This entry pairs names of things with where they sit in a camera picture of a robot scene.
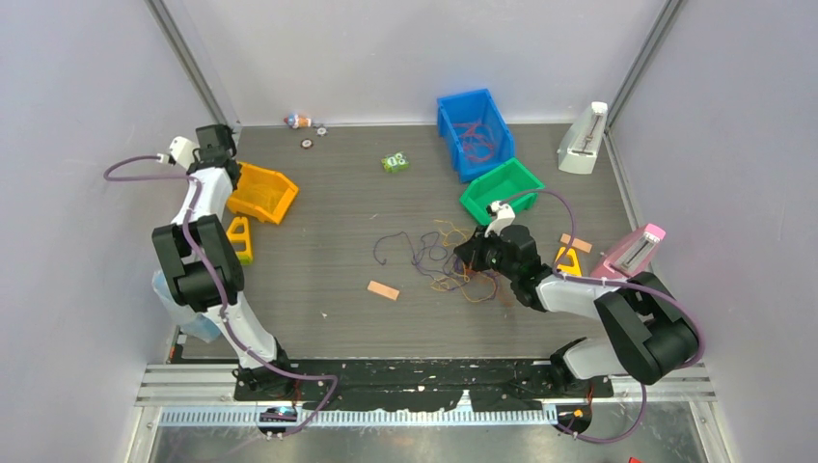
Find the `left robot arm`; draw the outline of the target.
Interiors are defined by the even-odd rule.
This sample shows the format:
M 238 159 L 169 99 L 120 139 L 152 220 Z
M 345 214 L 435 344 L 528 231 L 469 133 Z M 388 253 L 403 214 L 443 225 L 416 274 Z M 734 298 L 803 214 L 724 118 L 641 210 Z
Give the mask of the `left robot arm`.
M 188 189 L 173 221 L 154 229 L 151 240 L 174 302 L 203 316 L 236 353 L 237 385 L 283 399 L 294 391 L 296 375 L 279 363 L 279 343 L 250 308 L 242 266 L 221 222 L 241 176 L 236 154 L 224 124 L 201 126 L 195 140 L 171 143 L 168 161 L 183 169 Z

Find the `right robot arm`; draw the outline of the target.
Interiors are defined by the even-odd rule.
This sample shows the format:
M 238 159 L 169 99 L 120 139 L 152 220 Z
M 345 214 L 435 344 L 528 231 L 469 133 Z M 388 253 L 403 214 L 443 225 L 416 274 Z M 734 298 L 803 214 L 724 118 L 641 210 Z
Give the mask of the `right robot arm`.
M 574 340 L 551 355 L 551 383 L 562 395 L 576 395 L 589 379 L 610 375 L 653 385 L 700 358 L 696 327 L 650 272 L 607 281 L 560 273 L 542 261 L 529 229 L 521 225 L 499 232 L 478 227 L 454 253 L 468 270 L 507 278 L 524 307 L 601 324 L 604 337 Z

